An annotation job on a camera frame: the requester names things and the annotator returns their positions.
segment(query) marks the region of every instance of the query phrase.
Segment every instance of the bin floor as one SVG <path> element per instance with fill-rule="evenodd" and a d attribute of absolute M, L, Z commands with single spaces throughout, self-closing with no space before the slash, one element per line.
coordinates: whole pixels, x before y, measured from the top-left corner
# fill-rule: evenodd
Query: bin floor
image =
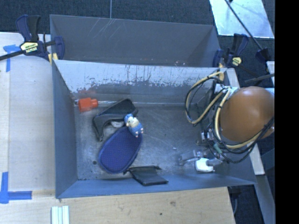
<path fill-rule="evenodd" d="M 196 140 L 199 126 L 193 127 L 185 116 L 183 105 L 159 105 L 138 107 L 137 118 L 144 128 L 143 141 L 138 155 L 131 167 L 159 166 L 159 174 L 183 174 L 195 172 L 194 163 L 184 166 L 178 164 L 182 153 L 197 149 Z M 110 124 L 104 128 L 103 141 L 96 137 L 92 126 L 93 117 L 103 111 L 96 108 L 80 113 L 75 107 L 77 134 L 78 179 L 114 179 L 125 178 L 129 173 L 110 174 L 97 163 L 104 142 L 118 129 Z"/>

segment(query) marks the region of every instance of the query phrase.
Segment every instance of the black plastic object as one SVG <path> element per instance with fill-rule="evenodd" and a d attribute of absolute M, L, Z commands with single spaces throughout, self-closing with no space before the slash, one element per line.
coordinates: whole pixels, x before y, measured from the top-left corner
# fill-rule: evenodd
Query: black plastic object
<path fill-rule="evenodd" d="M 128 127 L 121 127 L 104 143 L 98 157 L 99 165 L 112 174 L 125 171 L 135 160 L 142 142 Z"/>
<path fill-rule="evenodd" d="M 135 180 L 143 186 L 167 184 L 168 181 L 157 174 L 158 166 L 132 167 L 124 172 L 130 172 Z"/>
<path fill-rule="evenodd" d="M 138 113 L 138 109 L 134 106 L 130 99 L 122 99 L 93 118 L 93 127 L 100 141 L 104 137 L 104 127 L 111 121 L 123 121 L 127 114 Z"/>

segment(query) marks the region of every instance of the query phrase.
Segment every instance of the yellow cable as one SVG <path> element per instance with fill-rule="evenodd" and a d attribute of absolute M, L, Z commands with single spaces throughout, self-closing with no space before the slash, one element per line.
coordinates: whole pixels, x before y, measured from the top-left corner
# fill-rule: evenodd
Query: yellow cable
<path fill-rule="evenodd" d="M 196 82 L 196 83 L 191 87 L 191 89 L 193 89 L 194 87 L 196 87 L 196 86 L 199 85 L 200 83 L 202 83 L 202 82 L 204 82 L 204 81 L 206 81 L 206 80 L 208 80 L 208 79 L 210 79 L 210 78 L 212 78 L 212 77 L 214 77 L 214 76 L 220 76 L 220 80 L 223 81 L 224 73 L 221 72 L 221 71 L 218 71 L 218 72 L 215 72 L 215 73 L 213 73 L 213 74 L 211 74 L 211 75 L 209 75 L 209 76 L 207 76 L 207 77 L 204 77 L 204 78 L 202 78 L 201 80 L 199 80 L 198 82 Z M 190 97 L 190 94 L 191 94 L 191 92 L 190 92 L 190 93 L 188 94 L 188 96 L 187 96 L 187 99 L 186 99 L 186 105 L 189 104 L 189 97 Z M 219 93 L 219 94 L 212 100 L 212 102 L 208 105 L 208 107 L 204 110 L 204 112 L 202 113 L 202 115 L 201 115 L 197 120 L 191 121 L 191 120 L 188 119 L 188 121 L 189 121 L 191 124 L 197 124 L 198 122 L 200 122 L 201 119 L 202 119 L 202 118 L 205 116 L 205 114 L 208 112 L 208 110 L 211 108 L 211 106 L 218 100 L 218 98 L 219 98 L 221 95 L 222 95 L 222 92 L 220 92 L 220 93 Z"/>

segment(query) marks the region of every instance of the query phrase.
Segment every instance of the black cable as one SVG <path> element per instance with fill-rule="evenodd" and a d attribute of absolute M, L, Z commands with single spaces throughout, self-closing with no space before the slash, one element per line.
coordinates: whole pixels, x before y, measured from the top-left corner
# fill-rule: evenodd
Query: black cable
<path fill-rule="evenodd" d="M 186 111 L 186 114 L 187 114 L 187 119 L 188 119 L 190 122 L 193 122 L 193 121 L 194 121 L 194 119 L 191 118 L 191 116 L 190 116 L 190 112 L 189 112 L 189 110 L 190 110 L 190 106 L 191 106 L 191 102 L 192 102 L 192 100 L 193 100 L 193 98 L 194 98 L 196 92 L 203 86 L 203 84 L 204 84 L 206 81 L 208 81 L 208 80 L 210 80 L 210 79 L 215 80 L 217 84 L 225 85 L 224 82 L 221 81 L 220 79 L 218 79 L 218 78 L 216 78 L 216 77 L 210 77 L 209 79 L 205 80 L 204 82 L 199 83 L 199 84 L 197 84 L 196 86 L 192 87 L 192 88 L 188 91 L 188 93 L 187 93 L 187 95 L 186 95 L 186 97 L 185 97 L 185 111 Z M 191 97 L 190 102 L 187 103 L 187 99 L 188 99 L 189 94 L 190 94 L 194 89 L 196 89 L 196 88 L 197 88 L 197 90 L 195 91 L 195 93 L 194 93 L 193 96 Z"/>
<path fill-rule="evenodd" d="M 244 29 L 247 31 L 247 33 L 250 35 L 250 37 L 253 39 L 253 41 L 262 50 L 263 48 L 261 47 L 261 45 L 257 42 L 257 40 L 254 38 L 254 36 L 249 32 L 249 30 L 247 29 L 247 27 L 244 25 L 244 23 L 241 21 L 241 19 L 238 17 L 238 15 L 235 13 L 235 11 L 233 10 L 233 8 L 231 7 L 230 3 L 227 0 L 225 0 L 225 2 L 228 5 L 228 7 L 230 8 L 230 10 L 233 12 L 233 14 L 236 16 L 236 18 L 238 19 L 238 21 L 241 23 L 241 25 L 244 27 Z"/>

